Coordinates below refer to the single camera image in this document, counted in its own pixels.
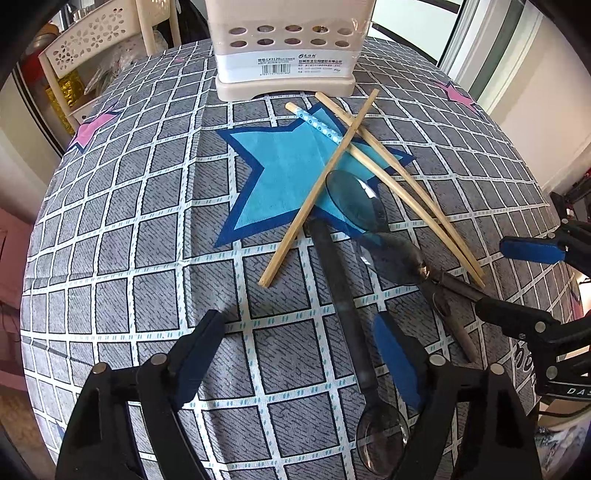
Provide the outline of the plain bamboo chopstick crossing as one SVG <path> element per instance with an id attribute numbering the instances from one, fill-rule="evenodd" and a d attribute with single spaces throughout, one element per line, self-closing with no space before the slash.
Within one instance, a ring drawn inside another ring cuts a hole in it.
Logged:
<path id="1" fill-rule="evenodd" d="M 290 250 L 291 244 L 293 244 L 294 239 L 297 238 L 297 233 L 301 230 L 301 227 L 303 227 L 305 219 L 307 219 L 308 215 L 311 213 L 311 209 L 314 208 L 315 202 L 317 202 L 318 196 L 320 196 L 322 188 L 324 188 L 325 178 L 327 178 L 328 174 L 332 171 L 332 168 L 338 164 L 342 154 L 344 154 L 344 152 L 348 149 L 349 144 L 352 142 L 353 136 L 356 135 L 356 131 L 359 130 L 363 119 L 369 112 L 370 107 L 372 107 L 378 95 L 379 90 L 374 89 L 366 102 L 363 103 L 362 108 L 360 108 L 359 114 L 353 119 L 353 123 L 349 125 L 345 136 L 342 137 L 342 140 L 339 142 L 334 154 L 332 154 L 332 157 L 329 158 L 328 164 L 325 165 L 322 173 L 320 176 L 318 176 L 317 181 L 315 181 L 314 186 L 311 187 L 311 191 L 308 193 L 307 198 L 305 198 L 300 210 L 297 211 L 294 221 L 291 222 L 290 227 L 287 229 L 287 233 L 283 236 L 283 240 L 280 241 L 276 251 L 273 253 L 273 257 L 271 257 L 269 264 L 267 264 L 266 269 L 260 276 L 259 286 L 263 288 L 270 287 L 274 277 L 276 277 L 276 273 L 280 270 L 281 263 L 283 263 L 284 258 L 287 256 L 288 250 Z"/>

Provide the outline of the grey checkered star tablecloth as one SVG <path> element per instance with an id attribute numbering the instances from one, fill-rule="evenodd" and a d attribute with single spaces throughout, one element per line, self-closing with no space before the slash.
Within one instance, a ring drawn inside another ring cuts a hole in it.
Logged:
<path id="1" fill-rule="evenodd" d="M 57 167 L 31 235 L 21 301 L 25 379 L 57 457 L 93 365 L 167 352 L 208 310 L 226 335 L 181 424 L 212 479 L 367 479 L 356 453 L 363 397 L 315 247 L 301 235 L 259 285 L 284 228 L 281 193 L 305 193 L 332 145 L 297 125 L 308 93 L 224 102 L 211 43 L 139 61 L 100 98 L 92 135 Z M 558 216 L 501 128 L 416 52 L 370 39 L 356 112 L 439 203 L 480 261 L 489 295 L 577 319 L 574 273 L 502 256 L 506 235 Z"/>

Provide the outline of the dark handled clear spoon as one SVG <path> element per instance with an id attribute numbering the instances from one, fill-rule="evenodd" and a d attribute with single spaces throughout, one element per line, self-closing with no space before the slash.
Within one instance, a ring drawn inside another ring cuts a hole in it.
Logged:
<path id="1" fill-rule="evenodd" d="M 401 460 L 409 440 L 409 427 L 400 411 L 380 395 L 380 385 L 362 322 L 329 227 L 321 219 L 311 218 L 307 221 L 307 228 L 317 250 L 335 314 L 348 346 L 353 371 L 365 400 L 363 413 L 356 424 L 356 450 L 363 466 L 386 479 L 394 473 Z"/>

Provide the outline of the beige perforated storage rack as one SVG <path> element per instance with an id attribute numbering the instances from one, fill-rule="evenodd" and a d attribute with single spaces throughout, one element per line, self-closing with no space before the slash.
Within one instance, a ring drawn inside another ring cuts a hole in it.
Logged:
<path id="1" fill-rule="evenodd" d="M 103 51 L 119 49 L 130 39 L 138 40 L 142 55 L 159 53 L 155 27 L 163 22 L 169 24 L 173 45 L 180 46 L 174 1 L 111 0 L 75 22 L 39 54 L 45 78 L 72 129 L 79 127 L 82 109 L 68 105 L 59 80 Z"/>

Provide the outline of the plain bamboo chopstick lower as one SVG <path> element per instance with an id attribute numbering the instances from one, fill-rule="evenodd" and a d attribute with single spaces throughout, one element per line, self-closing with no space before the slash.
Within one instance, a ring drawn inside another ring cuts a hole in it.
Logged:
<path id="1" fill-rule="evenodd" d="M 456 243 L 448 236 L 444 229 L 431 217 L 431 215 L 385 170 L 383 170 L 377 163 L 368 157 L 362 150 L 356 148 L 354 145 L 349 145 L 349 154 L 358 160 L 363 167 L 366 167 L 370 172 L 374 173 L 384 184 L 386 184 L 391 191 L 399 196 L 439 237 L 439 239 L 446 245 L 446 247 L 459 260 L 460 264 L 467 269 L 472 278 L 476 281 L 479 287 L 484 288 L 485 283 L 481 275 L 477 272 L 474 266 L 469 262 L 467 257 L 456 245 Z"/>

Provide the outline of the clear grey plastic spoon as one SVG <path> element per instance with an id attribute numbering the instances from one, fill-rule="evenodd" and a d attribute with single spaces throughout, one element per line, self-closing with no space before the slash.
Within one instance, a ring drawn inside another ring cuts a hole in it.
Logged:
<path id="1" fill-rule="evenodd" d="M 390 231 L 386 208 L 377 193 L 360 178 L 344 170 L 325 179 L 329 197 L 355 227 L 356 253 L 380 277 L 397 285 L 419 285 L 430 271 L 419 248 Z"/>

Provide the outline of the beige plastic utensil holder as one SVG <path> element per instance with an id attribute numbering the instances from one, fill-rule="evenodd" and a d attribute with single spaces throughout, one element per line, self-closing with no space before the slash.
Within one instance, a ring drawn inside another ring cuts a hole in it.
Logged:
<path id="1" fill-rule="evenodd" d="M 374 1 L 207 1 L 222 101 L 276 92 L 349 96 Z"/>

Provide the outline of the blue patterned bamboo chopstick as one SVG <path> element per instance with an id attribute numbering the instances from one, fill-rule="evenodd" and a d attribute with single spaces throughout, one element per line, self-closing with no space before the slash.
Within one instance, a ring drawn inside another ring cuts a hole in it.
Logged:
<path id="1" fill-rule="evenodd" d="M 308 113 L 308 111 L 305 111 L 303 108 L 298 107 L 293 102 L 287 102 L 287 104 L 284 105 L 284 107 L 287 109 L 287 111 L 290 111 L 290 113 L 296 115 L 298 119 L 303 120 L 304 123 L 307 123 L 309 126 L 314 128 L 315 130 L 318 130 L 318 132 L 322 133 L 322 135 L 331 139 L 332 142 L 334 142 L 335 144 L 339 144 L 342 142 L 341 133 L 335 131 L 335 129 L 332 129 L 331 127 L 329 127 L 329 125 L 326 125 L 321 120 L 318 120 L 317 117 L 311 115 L 310 113 Z"/>

